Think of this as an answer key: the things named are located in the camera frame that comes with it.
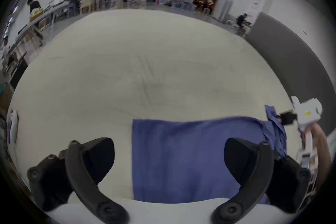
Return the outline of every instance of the blue towel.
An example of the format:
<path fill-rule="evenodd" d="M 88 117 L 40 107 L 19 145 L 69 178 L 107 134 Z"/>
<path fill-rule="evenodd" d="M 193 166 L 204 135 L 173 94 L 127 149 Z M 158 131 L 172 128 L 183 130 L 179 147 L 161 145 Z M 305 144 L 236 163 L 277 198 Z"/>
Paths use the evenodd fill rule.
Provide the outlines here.
<path fill-rule="evenodd" d="M 286 155 L 286 133 L 274 107 L 265 106 L 269 121 L 251 117 L 171 122 L 133 120 L 132 179 L 134 199 L 185 203 L 232 198 L 240 185 L 224 162 L 228 138 L 256 144 L 268 140 Z"/>

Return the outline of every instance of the gray wall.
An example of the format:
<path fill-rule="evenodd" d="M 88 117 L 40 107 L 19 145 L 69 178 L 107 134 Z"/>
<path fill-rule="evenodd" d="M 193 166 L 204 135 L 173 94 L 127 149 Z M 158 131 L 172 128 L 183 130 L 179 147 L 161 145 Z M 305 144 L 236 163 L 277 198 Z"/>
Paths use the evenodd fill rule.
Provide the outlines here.
<path fill-rule="evenodd" d="M 267 61 L 288 96 L 317 98 L 323 107 L 319 124 L 329 135 L 336 128 L 336 93 L 322 63 L 291 29 L 261 12 L 245 38 Z"/>

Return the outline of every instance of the wooden chair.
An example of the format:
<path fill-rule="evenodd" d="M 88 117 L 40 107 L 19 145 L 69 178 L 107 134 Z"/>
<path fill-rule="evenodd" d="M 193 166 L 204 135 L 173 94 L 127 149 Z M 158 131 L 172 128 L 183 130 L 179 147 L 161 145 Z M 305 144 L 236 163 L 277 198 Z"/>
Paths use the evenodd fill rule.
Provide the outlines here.
<path fill-rule="evenodd" d="M 82 15 L 83 13 L 83 8 L 89 8 L 89 13 L 91 13 L 91 6 L 92 6 L 93 0 L 82 0 L 81 1 L 81 6 L 80 6 L 80 13 Z"/>

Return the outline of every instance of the desk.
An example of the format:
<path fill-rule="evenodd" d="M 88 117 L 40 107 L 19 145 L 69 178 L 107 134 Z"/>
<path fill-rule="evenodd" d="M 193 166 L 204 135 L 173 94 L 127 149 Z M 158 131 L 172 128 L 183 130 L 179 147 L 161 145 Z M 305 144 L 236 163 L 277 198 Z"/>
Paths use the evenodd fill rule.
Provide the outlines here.
<path fill-rule="evenodd" d="M 50 8 L 47 12 L 43 13 L 41 16 L 39 16 L 38 18 L 36 18 L 35 20 L 33 20 L 32 22 L 28 23 L 19 33 L 19 35 L 17 36 L 14 45 L 10 48 L 9 50 L 9 54 L 11 52 L 13 52 L 17 46 L 19 45 L 20 41 L 30 32 L 32 31 L 33 28 L 36 28 L 35 24 L 40 22 L 41 20 L 45 19 L 48 16 L 52 15 L 52 21 L 51 21 L 51 34 L 53 32 L 53 27 L 54 27 L 54 20 L 55 20 L 55 13 L 56 11 L 65 8 L 66 6 L 69 5 L 69 2 L 64 2 L 61 3 L 55 7 Z"/>
<path fill-rule="evenodd" d="M 134 118 L 266 120 L 265 104 L 292 109 L 277 76 L 244 39 L 179 14 L 118 9 L 94 12 L 53 38 L 24 72 L 9 109 L 20 117 L 16 154 L 26 181 L 30 167 L 71 140 L 110 137 L 115 162 L 99 189 L 132 199 Z"/>

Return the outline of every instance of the white table surface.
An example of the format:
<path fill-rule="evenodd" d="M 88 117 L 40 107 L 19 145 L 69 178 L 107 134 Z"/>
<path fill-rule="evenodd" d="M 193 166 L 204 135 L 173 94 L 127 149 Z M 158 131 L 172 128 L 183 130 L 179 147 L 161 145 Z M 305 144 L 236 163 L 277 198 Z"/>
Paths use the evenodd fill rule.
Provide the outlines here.
<path fill-rule="evenodd" d="M 110 137 L 115 162 L 99 188 L 132 199 L 134 118 L 266 120 L 265 104 L 292 109 L 279 79 L 244 39 L 168 12 L 95 12 L 54 37 L 23 74 L 9 108 L 19 115 L 10 152 L 27 181 L 31 166 L 71 140 Z M 287 136 L 295 157 L 300 138 L 295 128 Z"/>

